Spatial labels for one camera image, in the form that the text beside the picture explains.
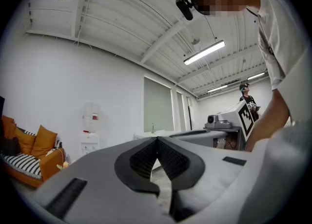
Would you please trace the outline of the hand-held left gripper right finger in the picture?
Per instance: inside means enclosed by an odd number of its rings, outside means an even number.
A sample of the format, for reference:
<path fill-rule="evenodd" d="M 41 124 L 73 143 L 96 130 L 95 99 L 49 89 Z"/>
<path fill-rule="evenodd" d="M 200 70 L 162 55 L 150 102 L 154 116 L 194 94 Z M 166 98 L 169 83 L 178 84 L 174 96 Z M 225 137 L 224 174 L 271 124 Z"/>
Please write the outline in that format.
<path fill-rule="evenodd" d="M 158 137 L 158 159 L 172 183 L 170 212 L 159 224 L 237 223 L 259 175 L 253 152 Z"/>

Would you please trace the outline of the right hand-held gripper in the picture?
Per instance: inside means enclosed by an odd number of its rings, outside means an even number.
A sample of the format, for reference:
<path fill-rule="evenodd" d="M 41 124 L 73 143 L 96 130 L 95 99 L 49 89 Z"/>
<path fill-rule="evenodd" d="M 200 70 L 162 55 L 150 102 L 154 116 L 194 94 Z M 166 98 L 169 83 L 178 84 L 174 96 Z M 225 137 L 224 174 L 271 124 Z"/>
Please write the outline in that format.
<path fill-rule="evenodd" d="M 181 141 L 213 147 L 227 133 L 237 132 L 236 150 L 245 150 L 246 142 L 254 128 L 252 114 L 245 101 L 227 106 L 215 115 L 209 115 L 205 129 L 185 131 L 170 135 Z"/>

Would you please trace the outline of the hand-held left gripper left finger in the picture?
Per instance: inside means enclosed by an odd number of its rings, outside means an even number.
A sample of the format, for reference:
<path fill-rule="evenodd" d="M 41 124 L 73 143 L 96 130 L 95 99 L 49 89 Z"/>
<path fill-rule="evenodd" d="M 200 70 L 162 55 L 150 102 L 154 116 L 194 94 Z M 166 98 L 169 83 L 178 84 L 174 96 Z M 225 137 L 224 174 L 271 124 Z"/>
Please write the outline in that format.
<path fill-rule="evenodd" d="M 146 139 L 93 151 L 41 185 L 32 210 L 49 224 L 173 224 L 152 193 L 135 192 L 115 173 L 115 160 Z"/>

